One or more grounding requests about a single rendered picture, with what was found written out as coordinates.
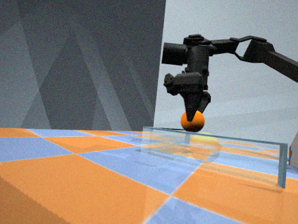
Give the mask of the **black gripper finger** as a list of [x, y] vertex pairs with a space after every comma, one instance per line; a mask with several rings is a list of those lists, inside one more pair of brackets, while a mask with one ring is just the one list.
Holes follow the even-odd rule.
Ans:
[[191, 122], [204, 96], [203, 90], [177, 90], [184, 98], [187, 121]]
[[197, 111], [199, 111], [199, 112], [201, 112], [203, 114], [203, 112], [205, 111], [206, 106], [208, 104], [209, 104], [209, 101], [208, 100], [201, 100], [200, 105], [199, 105]]

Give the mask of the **orange ball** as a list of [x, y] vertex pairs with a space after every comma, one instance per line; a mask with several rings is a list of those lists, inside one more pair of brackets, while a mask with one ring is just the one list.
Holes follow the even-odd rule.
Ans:
[[186, 114], [186, 112], [184, 112], [184, 114], [181, 117], [180, 122], [181, 122], [183, 129], [186, 132], [197, 133], [203, 129], [203, 127], [205, 125], [205, 118], [201, 112], [196, 111], [196, 114], [194, 115], [193, 120], [191, 122], [188, 122], [187, 114]]

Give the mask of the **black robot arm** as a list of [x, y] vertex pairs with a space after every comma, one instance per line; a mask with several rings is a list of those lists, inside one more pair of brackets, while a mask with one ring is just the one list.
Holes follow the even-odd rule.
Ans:
[[[240, 42], [250, 40], [250, 44], [244, 56], [236, 53]], [[244, 38], [208, 40], [201, 34], [189, 35], [184, 38], [183, 44], [173, 44], [164, 42], [162, 64], [183, 65], [193, 62], [209, 63], [209, 56], [215, 54], [229, 53], [235, 54], [240, 61], [250, 63], [264, 63], [267, 66], [282, 73], [286, 77], [298, 83], [298, 62], [284, 55], [275, 52], [272, 44], [267, 39], [256, 36], [245, 36]], [[184, 85], [179, 89], [173, 86], [174, 76], [165, 75], [164, 86], [167, 93], [175, 96], [179, 93], [177, 90], [183, 90]]]

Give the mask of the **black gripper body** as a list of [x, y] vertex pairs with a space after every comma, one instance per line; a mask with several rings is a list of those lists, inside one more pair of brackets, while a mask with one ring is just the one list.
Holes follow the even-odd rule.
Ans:
[[[204, 62], [193, 62], [185, 67], [186, 73], [177, 74], [174, 78], [173, 86], [177, 89], [184, 85], [183, 90], [208, 90], [208, 64]], [[211, 96], [204, 91], [202, 100], [211, 102]]]

